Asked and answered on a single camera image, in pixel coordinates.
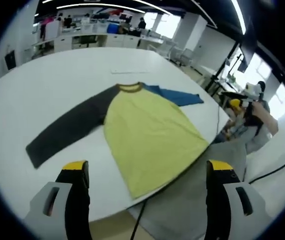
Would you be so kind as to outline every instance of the white cabinet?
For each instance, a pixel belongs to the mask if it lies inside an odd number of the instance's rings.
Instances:
[[[122,48],[124,44],[124,35],[111,34],[107,36],[105,47]]]
[[[139,37],[126,35],[123,40],[123,47],[129,49],[136,49],[139,41]]]
[[[62,52],[72,49],[73,38],[71,36],[60,36],[53,41],[54,52]]]
[[[73,44],[72,49],[85,49],[87,48],[87,44]]]

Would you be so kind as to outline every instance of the yellow object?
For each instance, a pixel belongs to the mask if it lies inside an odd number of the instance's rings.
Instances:
[[[176,104],[145,89],[120,91],[104,134],[133,198],[176,178],[209,145]]]
[[[241,101],[239,99],[232,99],[230,100],[230,105],[233,106],[234,108],[236,108],[238,111],[241,111],[241,107],[240,107]]]
[[[82,170],[86,160],[74,161],[63,166],[62,170]]]
[[[212,164],[213,170],[233,170],[233,167],[224,161],[209,160]]]

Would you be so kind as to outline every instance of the shirt neckline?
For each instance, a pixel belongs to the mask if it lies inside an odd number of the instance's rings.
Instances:
[[[125,89],[125,87],[134,87],[137,86],[135,89]],[[126,93],[137,93],[143,88],[143,83],[142,82],[137,82],[134,84],[117,84],[117,87],[119,88],[120,91],[126,92]]]

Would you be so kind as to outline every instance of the t-shirt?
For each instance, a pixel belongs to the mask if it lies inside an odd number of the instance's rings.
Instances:
[[[26,151],[37,168],[104,124],[104,135],[120,173],[131,196],[138,198],[177,177],[208,147],[179,109],[199,103],[203,101],[196,94],[143,83],[117,84],[58,118]]]

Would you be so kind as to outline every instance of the round table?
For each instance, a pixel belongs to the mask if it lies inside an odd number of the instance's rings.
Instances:
[[[103,126],[66,147],[34,169],[26,146],[49,124],[89,97],[117,84],[144,82],[199,94],[203,104],[181,107],[210,143],[228,116],[192,79],[153,51],[129,48],[69,50],[32,60],[0,79],[0,193],[9,208],[24,218],[30,200],[62,167],[87,160],[89,220],[125,210],[157,190],[132,199],[105,140]]]

